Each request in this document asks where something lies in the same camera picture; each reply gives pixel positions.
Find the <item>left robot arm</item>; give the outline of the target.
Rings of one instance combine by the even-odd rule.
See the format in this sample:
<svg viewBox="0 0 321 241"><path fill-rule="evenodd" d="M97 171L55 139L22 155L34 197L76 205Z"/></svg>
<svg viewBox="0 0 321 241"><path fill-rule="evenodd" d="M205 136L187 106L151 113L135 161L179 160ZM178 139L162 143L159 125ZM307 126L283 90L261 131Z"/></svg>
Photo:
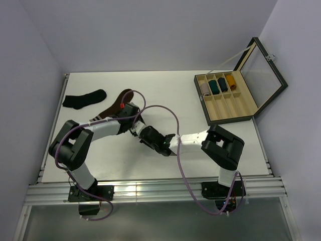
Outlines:
<svg viewBox="0 0 321 241"><path fill-rule="evenodd" d="M56 166L66 171L80 186L79 193L85 200L93 200L98 194L97 180L85 164L91 143L127 132L138 113L138 106L127 103L119 113L91 123L80 124L69 120L51 143L50 156L54 157Z"/></svg>

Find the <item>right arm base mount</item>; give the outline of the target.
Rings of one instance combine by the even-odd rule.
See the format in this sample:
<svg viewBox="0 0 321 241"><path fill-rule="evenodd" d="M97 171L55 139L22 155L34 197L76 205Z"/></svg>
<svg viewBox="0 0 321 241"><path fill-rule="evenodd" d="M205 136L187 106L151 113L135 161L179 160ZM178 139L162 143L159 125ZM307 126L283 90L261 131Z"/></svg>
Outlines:
<svg viewBox="0 0 321 241"><path fill-rule="evenodd" d="M202 197L208 200L214 200L216 208L220 210L225 203L227 203L226 208L223 212L231 212L237 208L237 198L245 197L246 190L243 186L244 183L240 180L235 181L234 186L232 188L232 192L228 201L227 196L229 193L229 187L223 186L218 183L218 181L212 182L202 182Z"/></svg>

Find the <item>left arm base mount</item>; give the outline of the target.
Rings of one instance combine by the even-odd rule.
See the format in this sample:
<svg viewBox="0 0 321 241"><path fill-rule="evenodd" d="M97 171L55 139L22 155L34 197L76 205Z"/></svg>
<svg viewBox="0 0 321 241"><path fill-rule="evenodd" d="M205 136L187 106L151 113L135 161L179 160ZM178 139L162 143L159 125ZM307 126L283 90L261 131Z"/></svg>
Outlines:
<svg viewBox="0 0 321 241"><path fill-rule="evenodd" d="M94 194L86 194L77 186L71 186L67 200L70 203L78 203L78 212L81 216L96 216L102 202L112 201L113 195L113 185L98 185Z"/></svg>

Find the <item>beige sock with red stripes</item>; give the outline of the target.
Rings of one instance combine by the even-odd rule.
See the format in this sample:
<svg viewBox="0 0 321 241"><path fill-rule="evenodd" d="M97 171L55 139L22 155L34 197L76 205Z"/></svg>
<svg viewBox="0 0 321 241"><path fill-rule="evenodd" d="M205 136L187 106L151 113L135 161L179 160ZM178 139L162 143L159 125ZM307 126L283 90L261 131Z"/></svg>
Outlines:
<svg viewBox="0 0 321 241"><path fill-rule="evenodd" d="M210 96L210 90L209 90L209 86L207 85L207 83L203 83L200 85L200 89L201 89L201 93L203 96Z"/></svg>

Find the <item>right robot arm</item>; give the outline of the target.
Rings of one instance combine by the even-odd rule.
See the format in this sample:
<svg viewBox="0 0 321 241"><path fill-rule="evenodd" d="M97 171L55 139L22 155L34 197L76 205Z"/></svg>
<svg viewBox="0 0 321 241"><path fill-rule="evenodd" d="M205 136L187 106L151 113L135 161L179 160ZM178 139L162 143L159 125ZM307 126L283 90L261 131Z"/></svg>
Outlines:
<svg viewBox="0 0 321 241"><path fill-rule="evenodd" d="M182 153L205 153L219 166L218 192L227 196L234 190L233 179L245 143L221 126L214 125L195 134L164 136L152 126L138 121L131 132L139 137L141 143L165 157Z"/></svg>

